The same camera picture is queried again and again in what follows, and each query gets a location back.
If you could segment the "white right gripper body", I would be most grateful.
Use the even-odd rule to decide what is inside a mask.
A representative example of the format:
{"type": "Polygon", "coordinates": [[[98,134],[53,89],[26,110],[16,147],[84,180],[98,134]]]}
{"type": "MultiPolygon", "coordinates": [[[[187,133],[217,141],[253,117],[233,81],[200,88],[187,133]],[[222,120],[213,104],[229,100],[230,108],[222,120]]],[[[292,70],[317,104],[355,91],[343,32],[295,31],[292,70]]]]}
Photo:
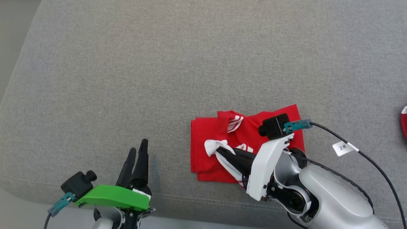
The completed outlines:
{"type": "Polygon", "coordinates": [[[279,139],[265,142],[255,156],[250,175],[246,184],[246,193],[256,201],[266,197],[267,185],[270,181],[280,156],[285,148],[290,145],[294,133],[279,139]]]}

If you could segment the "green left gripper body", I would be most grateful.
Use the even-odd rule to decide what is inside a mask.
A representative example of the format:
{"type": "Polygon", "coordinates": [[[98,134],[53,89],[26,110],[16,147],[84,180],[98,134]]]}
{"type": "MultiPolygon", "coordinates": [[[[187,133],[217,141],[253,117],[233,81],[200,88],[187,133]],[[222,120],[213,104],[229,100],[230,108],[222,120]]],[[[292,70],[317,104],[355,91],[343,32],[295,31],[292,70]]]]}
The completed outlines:
{"type": "Polygon", "coordinates": [[[121,186],[97,185],[79,198],[75,204],[78,207],[95,205],[144,211],[148,209],[151,197],[151,190],[148,187],[145,187],[144,191],[140,191],[121,186]]]}

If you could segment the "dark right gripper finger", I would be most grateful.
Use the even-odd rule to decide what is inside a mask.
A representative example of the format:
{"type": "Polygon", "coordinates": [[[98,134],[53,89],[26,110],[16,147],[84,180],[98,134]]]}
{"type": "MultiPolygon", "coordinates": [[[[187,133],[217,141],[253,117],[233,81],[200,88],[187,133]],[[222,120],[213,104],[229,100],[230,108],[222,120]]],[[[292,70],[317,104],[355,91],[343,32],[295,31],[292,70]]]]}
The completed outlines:
{"type": "Polygon", "coordinates": [[[225,158],[222,149],[216,150],[216,157],[219,163],[228,171],[237,181],[243,181],[251,174],[253,160],[243,158],[225,158]]]}
{"type": "Polygon", "coordinates": [[[253,160],[256,157],[256,154],[242,150],[239,148],[225,148],[223,147],[223,155],[225,158],[243,158],[253,160]]]}

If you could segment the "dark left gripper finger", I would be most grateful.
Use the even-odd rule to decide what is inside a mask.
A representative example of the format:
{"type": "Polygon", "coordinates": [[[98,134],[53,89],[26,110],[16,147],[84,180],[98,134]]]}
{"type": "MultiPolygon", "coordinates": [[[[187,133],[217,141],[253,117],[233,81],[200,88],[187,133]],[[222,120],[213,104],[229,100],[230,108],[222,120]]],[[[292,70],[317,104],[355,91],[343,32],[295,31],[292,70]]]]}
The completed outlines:
{"type": "Polygon", "coordinates": [[[148,164],[148,139],[143,139],[139,147],[137,162],[131,175],[132,188],[140,189],[148,185],[148,164]]]}
{"type": "Polygon", "coordinates": [[[116,186],[120,186],[120,187],[124,187],[124,188],[128,187],[128,184],[130,182],[130,178],[132,175],[134,163],[135,163],[135,157],[136,157],[136,149],[131,148],[128,153],[127,159],[124,162],[124,165],[119,174],[118,180],[116,182],[116,186]]]}

